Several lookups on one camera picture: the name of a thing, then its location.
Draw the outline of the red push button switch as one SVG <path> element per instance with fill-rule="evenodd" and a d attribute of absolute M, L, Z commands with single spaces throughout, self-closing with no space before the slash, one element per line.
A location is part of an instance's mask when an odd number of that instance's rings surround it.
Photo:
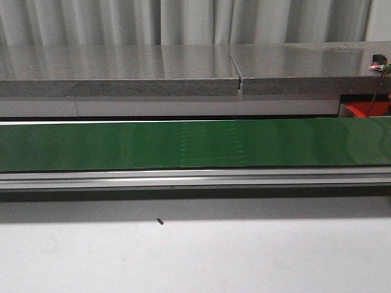
<path fill-rule="evenodd" d="M 391 93 L 388 95 L 388 97 L 389 97 L 389 107 L 388 107 L 388 109 L 387 109 L 387 111 L 388 111 L 388 113 L 389 113 L 389 115 L 391 115 Z"/>

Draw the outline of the green conveyor belt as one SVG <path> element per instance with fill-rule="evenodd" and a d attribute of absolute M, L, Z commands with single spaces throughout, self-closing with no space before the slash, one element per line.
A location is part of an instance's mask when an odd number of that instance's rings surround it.
<path fill-rule="evenodd" d="M 390 164 L 390 118 L 1 126 L 1 171 Z"/>

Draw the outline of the grey granite counter slab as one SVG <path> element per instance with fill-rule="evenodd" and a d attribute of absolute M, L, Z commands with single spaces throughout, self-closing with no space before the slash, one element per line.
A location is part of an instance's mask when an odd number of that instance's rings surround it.
<path fill-rule="evenodd" d="M 1 48 L 1 95 L 236 96 L 390 92 L 389 42 Z"/>

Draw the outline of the red tray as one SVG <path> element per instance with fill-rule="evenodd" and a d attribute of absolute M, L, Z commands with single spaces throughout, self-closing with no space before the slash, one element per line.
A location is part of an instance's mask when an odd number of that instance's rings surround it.
<path fill-rule="evenodd" d="M 351 102 L 346 108 L 352 113 L 353 117 L 380 117 L 385 116 L 390 106 L 389 102 Z"/>

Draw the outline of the small green circuit board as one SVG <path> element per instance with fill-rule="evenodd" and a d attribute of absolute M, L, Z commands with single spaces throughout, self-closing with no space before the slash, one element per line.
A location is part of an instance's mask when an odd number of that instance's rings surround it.
<path fill-rule="evenodd" d="M 388 59 L 383 54 L 373 54 L 372 62 L 370 65 L 371 70 L 376 70 L 380 72 L 389 72 L 390 64 L 388 63 Z"/>

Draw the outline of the grey curtain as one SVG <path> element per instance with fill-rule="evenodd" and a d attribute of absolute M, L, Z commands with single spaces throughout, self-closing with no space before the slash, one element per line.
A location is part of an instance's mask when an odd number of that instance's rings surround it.
<path fill-rule="evenodd" d="M 389 1 L 2 1 L 1 45 L 390 40 Z"/>

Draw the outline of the aluminium conveyor frame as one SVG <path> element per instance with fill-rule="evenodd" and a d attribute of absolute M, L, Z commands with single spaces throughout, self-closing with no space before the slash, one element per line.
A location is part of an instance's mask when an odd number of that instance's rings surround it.
<path fill-rule="evenodd" d="M 388 186 L 390 167 L 253 168 L 4 173 L 2 191 Z"/>

